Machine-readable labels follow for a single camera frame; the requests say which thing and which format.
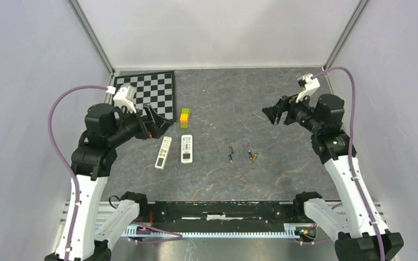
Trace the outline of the white remote control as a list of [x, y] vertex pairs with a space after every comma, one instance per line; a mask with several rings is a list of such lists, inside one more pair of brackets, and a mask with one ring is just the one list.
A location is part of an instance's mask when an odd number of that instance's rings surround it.
[[193, 162], [193, 136], [181, 136], [181, 163], [190, 164]]

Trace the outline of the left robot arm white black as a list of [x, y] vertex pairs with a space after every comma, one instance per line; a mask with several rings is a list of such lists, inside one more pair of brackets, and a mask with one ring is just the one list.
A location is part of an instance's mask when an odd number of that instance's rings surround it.
[[72, 191], [66, 224], [56, 250], [45, 260], [110, 260], [127, 226], [149, 216], [146, 195], [125, 192], [100, 229], [95, 228], [101, 196], [117, 158], [116, 149], [132, 138], [158, 139], [173, 124], [149, 104], [144, 110], [146, 116], [107, 103], [88, 109], [86, 130], [68, 165]]

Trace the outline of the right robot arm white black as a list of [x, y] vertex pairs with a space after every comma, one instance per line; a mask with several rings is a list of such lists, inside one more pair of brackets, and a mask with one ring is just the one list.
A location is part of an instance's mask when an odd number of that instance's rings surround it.
[[316, 192], [296, 195], [293, 216], [311, 219], [334, 243], [338, 260], [393, 260], [404, 246], [399, 232], [391, 232], [366, 188], [352, 138], [342, 129], [344, 100], [320, 95], [314, 107], [309, 97], [283, 96], [262, 112], [273, 125], [283, 114], [284, 124], [297, 123], [311, 133], [311, 145], [330, 174], [346, 217], [331, 209]]

